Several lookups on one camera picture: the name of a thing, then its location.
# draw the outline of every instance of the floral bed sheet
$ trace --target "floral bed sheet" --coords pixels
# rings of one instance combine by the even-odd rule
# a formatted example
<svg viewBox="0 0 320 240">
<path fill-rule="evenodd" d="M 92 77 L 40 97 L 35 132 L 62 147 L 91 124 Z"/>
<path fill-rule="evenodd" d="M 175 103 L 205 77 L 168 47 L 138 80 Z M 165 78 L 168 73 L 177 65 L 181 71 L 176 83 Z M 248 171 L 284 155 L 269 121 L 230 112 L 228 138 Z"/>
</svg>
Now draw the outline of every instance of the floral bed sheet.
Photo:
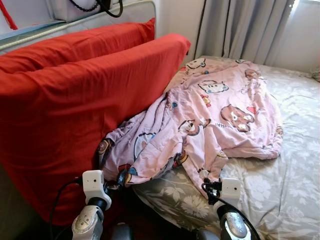
<svg viewBox="0 0 320 240">
<path fill-rule="evenodd" d="M 226 58 L 207 57 L 218 61 Z M 282 114 L 284 140 L 277 159 L 230 158 L 221 177 L 241 180 L 238 208 L 266 240 L 320 239 L 320 84 L 308 74 L 259 66 Z M 180 84 L 171 82 L 168 88 Z M 183 167 L 133 187 L 159 215 L 188 230 L 220 234 L 213 206 Z"/>
</svg>

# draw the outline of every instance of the black cable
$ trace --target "black cable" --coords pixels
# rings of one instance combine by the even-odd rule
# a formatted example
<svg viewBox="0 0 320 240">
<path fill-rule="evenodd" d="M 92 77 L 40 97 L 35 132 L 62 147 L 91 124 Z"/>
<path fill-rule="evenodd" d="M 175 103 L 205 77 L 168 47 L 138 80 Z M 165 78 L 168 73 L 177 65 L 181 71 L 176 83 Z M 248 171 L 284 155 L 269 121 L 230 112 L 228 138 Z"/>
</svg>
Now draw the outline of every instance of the black cable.
<svg viewBox="0 0 320 240">
<path fill-rule="evenodd" d="M 205 186 L 207 186 L 207 185 L 210 185 L 210 183 L 207 183 L 207 182 L 202 183 L 201 187 L 202 187 L 203 191 L 205 191 L 206 194 L 208 194 L 208 196 L 212 196 L 212 197 L 213 197 L 214 199 L 216 199 L 217 201 L 220 201 L 221 203 L 229 206 L 230 208 L 232 208 L 233 210 L 235 210 L 238 214 L 240 214 L 240 216 L 246 221 L 246 223 L 247 223 L 247 224 L 250 226 L 250 228 L 252 229 L 252 231 L 253 231 L 256 239 L 257 239 L 257 240 L 261 240 L 261 239 L 260 239 L 260 236 L 259 236 L 259 234 L 258 234 L 258 232 L 257 232 L 257 230 L 256 230 L 255 227 L 251 224 L 251 222 L 249 221 L 249 219 L 248 219 L 240 210 L 238 210 L 238 208 L 236 208 L 236 207 L 233 206 L 232 204 L 226 202 L 225 200 L 222 200 L 221 198 L 219 198 L 219 197 L 213 195 L 211 192 L 209 192 L 209 191 L 205 188 Z"/>
<path fill-rule="evenodd" d="M 114 17 L 114 18 L 119 18 L 119 17 L 122 15 L 122 12 L 123 12 L 123 10 L 124 10 L 124 4 L 123 4 L 122 0 L 119 0 L 120 11 L 119 11 L 119 13 L 118 13 L 117 15 L 111 13 L 111 12 L 109 11 L 109 8 L 106 7 L 106 6 L 102 3 L 101 0 L 96 0 L 96 2 L 101 6 L 101 8 L 102 8 L 107 14 L 109 14 L 111 17 Z"/>
<path fill-rule="evenodd" d="M 69 0 L 77 9 L 81 10 L 82 12 L 85 13 L 89 13 L 92 12 L 93 10 L 95 10 L 98 5 L 100 5 L 100 7 L 107 13 L 109 14 L 111 17 L 114 18 L 119 18 L 122 15 L 122 12 L 124 11 L 124 4 L 122 2 L 122 0 L 119 0 L 119 4 L 120 4 L 120 11 L 117 15 L 113 14 L 112 12 L 109 11 L 109 8 L 107 6 L 105 6 L 101 0 L 96 0 L 96 3 L 93 7 L 89 8 L 89 9 L 85 9 L 81 6 L 79 6 L 78 4 L 76 4 L 73 0 Z"/>
<path fill-rule="evenodd" d="M 79 6 L 78 4 L 76 4 L 73 0 L 69 0 L 69 1 L 70 1 L 70 3 L 72 3 L 77 9 L 79 9 L 79 10 L 81 10 L 82 12 L 85 12 L 85 13 L 90 13 L 90 12 L 92 12 L 93 10 L 95 10 L 95 9 L 99 6 L 99 4 L 96 2 L 93 7 L 89 8 L 89 9 L 85 9 L 85 8 Z"/>
<path fill-rule="evenodd" d="M 53 218 L 54 218 L 54 212 L 55 212 L 57 203 L 59 201 L 59 197 L 60 197 L 63 189 L 66 186 L 70 185 L 70 184 L 79 184 L 79 185 L 82 184 L 82 177 L 78 177 L 75 180 L 69 181 L 69 182 L 65 183 L 64 185 L 62 185 L 62 187 L 60 187 L 60 189 L 58 191 L 58 194 L 56 195 L 56 198 L 55 198 L 54 203 L 53 203 L 52 210 L 50 212 L 50 217 L 49 217 L 49 231 L 50 231 L 50 239 L 51 240 L 57 239 L 57 237 L 56 238 L 54 237 L 54 233 L 53 233 L 53 230 L 52 230 L 52 221 L 53 221 Z"/>
</svg>

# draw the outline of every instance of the curtain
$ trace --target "curtain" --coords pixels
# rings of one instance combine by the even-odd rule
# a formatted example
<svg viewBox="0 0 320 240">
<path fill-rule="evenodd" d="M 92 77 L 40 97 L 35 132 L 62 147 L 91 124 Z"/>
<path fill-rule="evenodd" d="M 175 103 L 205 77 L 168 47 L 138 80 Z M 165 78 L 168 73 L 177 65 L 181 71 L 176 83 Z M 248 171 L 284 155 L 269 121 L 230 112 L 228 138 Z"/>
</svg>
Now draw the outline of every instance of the curtain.
<svg viewBox="0 0 320 240">
<path fill-rule="evenodd" d="M 272 65 L 295 0 L 207 0 L 195 57 Z"/>
</svg>

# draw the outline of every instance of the pink blanket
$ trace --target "pink blanket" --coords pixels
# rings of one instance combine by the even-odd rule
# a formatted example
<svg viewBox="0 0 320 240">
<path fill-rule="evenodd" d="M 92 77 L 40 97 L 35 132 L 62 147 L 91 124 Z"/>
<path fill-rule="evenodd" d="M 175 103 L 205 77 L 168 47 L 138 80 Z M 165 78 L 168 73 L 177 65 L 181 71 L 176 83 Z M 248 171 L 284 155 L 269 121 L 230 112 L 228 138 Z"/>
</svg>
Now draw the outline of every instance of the pink blanket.
<svg viewBox="0 0 320 240">
<path fill-rule="evenodd" d="M 255 64 L 199 58 L 172 81 L 180 84 L 99 145 L 107 180 L 128 169 L 126 183 L 139 184 L 182 165 L 202 192 L 204 178 L 216 181 L 230 157 L 280 154 L 280 112 Z"/>
</svg>

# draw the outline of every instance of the red fabric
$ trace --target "red fabric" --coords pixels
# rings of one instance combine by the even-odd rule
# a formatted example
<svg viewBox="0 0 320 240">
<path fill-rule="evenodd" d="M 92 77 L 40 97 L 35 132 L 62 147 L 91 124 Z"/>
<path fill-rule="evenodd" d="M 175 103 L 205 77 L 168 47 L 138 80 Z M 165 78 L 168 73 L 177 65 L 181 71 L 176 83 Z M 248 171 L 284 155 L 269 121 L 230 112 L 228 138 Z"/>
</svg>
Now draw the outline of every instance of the red fabric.
<svg viewBox="0 0 320 240">
<path fill-rule="evenodd" d="M 88 60 L 1 73 L 0 161 L 45 220 L 60 186 L 96 166 L 101 139 L 162 94 L 189 47 L 171 34 Z M 65 189 L 53 223 L 71 224 L 84 202 L 81 187 Z"/>
<path fill-rule="evenodd" d="M 7 21 L 7 23 L 9 24 L 9 27 L 12 29 L 12 30 L 17 30 L 18 27 L 17 25 L 15 24 L 15 21 L 12 19 L 12 17 L 10 16 L 10 14 L 8 13 L 4 3 L 2 2 L 2 0 L 0 0 L 0 10 L 5 18 L 5 20 Z"/>
<path fill-rule="evenodd" d="M 155 39 L 155 19 L 70 33 L 19 48 L 0 57 L 0 73 L 36 71 L 117 53 Z"/>
</svg>

